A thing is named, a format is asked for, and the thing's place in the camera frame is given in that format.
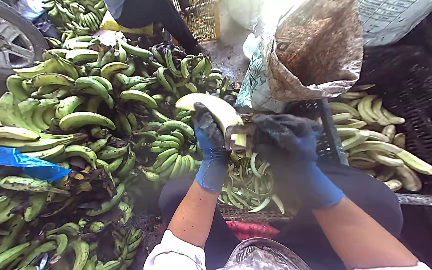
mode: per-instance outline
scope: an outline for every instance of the red cloth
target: red cloth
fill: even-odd
[[[250,223],[242,221],[226,221],[229,228],[233,231],[234,235],[241,241],[253,238],[264,237],[273,239],[279,230],[271,227],[267,223]]]

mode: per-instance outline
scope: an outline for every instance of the dirty sack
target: dirty sack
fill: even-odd
[[[283,112],[288,102],[333,98],[359,79],[363,33],[357,0],[266,1],[240,112]]]

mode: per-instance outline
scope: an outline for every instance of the knee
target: knee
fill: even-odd
[[[398,237],[403,228],[403,214],[396,195],[381,181],[345,165],[324,172],[344,194],[369,216]]]
[[[174,179],[166,183],[159,196],[159,209],[163,216],[171,212],[174,214],[192,183],[191,179]]]

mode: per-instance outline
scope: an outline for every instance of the black glove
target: black glove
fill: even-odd
[[[224,136],[208,108],[198,102],[192,116],[194,132],[202,150],[202,163],[196,174],[201,187],[211,192],[221,192],[228,173],[230,153],[224,148]]]
[[[305,206],[323,209],[338,204],[343,192],[316,166],[316,141],[322,126],[289,114],[256,115],[253,152],[271,164],[271,172],[288,179]]]

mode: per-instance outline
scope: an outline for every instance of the yellow crate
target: yellow crate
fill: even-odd
[[[178,0],[172,0],[177,11],[181,11]],[[189,29],[198,42],[219,39],[218,0],[189,0],[191,7],[183,13]]]

